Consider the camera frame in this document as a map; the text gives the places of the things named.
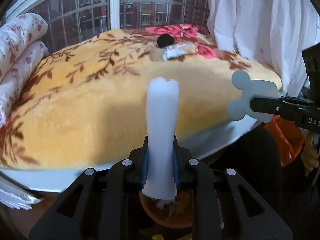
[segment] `yellow blanket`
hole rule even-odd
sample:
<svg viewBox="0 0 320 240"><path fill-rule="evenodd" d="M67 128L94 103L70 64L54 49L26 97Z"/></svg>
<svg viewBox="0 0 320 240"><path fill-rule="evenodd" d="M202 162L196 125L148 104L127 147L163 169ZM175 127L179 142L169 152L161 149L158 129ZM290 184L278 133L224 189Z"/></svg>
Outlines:
<svg viewBox="0 0 320 240"><path fill-rule="evenodd" d="M180 84L178 140L227 120L227 103L241 95L231 83L236 69L281 87L272 69L219 51L207 34L176 38L201 50L166 62L150 60L158 34L148 30L114 29L49 55L1 129L1 165L89 167L126 158L147 134L147 85L158 76Z"/></svg>

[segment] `black ball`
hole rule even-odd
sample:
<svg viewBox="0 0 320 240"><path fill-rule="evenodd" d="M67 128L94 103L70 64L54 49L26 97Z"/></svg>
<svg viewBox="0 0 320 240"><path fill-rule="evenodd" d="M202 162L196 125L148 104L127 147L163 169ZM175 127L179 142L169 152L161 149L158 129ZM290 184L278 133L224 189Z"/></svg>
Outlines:
<svg viewBox="0 0 320 240"><path fill-rule="evenodd" d="M174 44L174 38L169 34L162 34L157 39L157 44L159 48L164 48Z"/></svg>

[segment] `orange bowl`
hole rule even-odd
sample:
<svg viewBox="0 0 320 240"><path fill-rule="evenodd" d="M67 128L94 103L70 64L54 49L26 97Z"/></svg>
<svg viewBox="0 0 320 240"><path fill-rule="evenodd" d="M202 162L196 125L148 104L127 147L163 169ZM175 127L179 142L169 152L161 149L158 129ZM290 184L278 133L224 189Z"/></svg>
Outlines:
<svg viewBox="0 0 320 240"><path fill-rule="evenodd" d="M141 191L139 197L142 208L154 222L174 229L192 226L192 190L178 191L176 200L183 205L183 211L173 212L170 216L168 210L162 210L156 206L157 200L147 197Z"/></svg>

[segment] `red plastic bag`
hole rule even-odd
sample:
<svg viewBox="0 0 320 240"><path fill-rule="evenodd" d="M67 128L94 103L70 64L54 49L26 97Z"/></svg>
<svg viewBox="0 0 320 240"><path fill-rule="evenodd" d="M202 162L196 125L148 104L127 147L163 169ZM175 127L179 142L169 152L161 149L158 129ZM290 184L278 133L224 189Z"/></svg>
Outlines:
<svg viewBox="0 0 320 240"><path fill-rule="evenodd" d="M302 131L294 122L282 119L279 115L275 115L264 128L272 133L277 142L281 166L288 165L302 150L305 141Z"/></svg>

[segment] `white cylindrical object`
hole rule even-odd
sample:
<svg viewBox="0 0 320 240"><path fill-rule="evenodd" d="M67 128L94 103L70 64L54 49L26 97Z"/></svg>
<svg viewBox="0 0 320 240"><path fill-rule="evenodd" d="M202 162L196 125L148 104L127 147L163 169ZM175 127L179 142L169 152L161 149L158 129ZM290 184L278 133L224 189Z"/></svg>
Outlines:
<svg viewBox="0 0 320 240"><path fill-rule="evenodd" d="M153 79L147 93L148 175L142 193L148 197L173 200L173 139L179 109L179 83Z"/></svg>

